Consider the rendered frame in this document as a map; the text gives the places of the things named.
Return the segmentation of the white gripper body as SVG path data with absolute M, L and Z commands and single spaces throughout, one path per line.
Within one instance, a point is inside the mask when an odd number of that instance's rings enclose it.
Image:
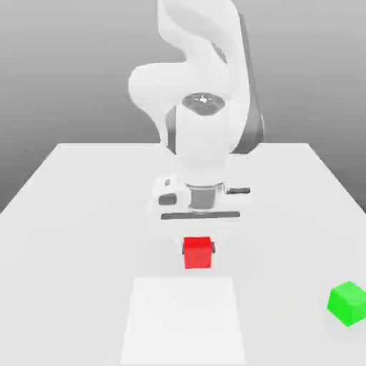
M 229 237 L 244 231 L 240 211 L 168 212 L 154 215 L 154 233 L 162 237 Z

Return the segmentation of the small red cube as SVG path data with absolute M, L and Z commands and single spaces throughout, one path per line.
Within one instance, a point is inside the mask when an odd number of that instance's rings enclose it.
M 213 246 L 210 237 L 185 237 L 183 241 L 184 267 L 208 269 L 212 265 Z

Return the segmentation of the small green cube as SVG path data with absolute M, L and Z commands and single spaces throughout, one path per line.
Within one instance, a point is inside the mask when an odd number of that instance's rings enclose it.
M 330 291 L 327 309 L 345 326 L 366 319 L 366 291 L 348 281 Z

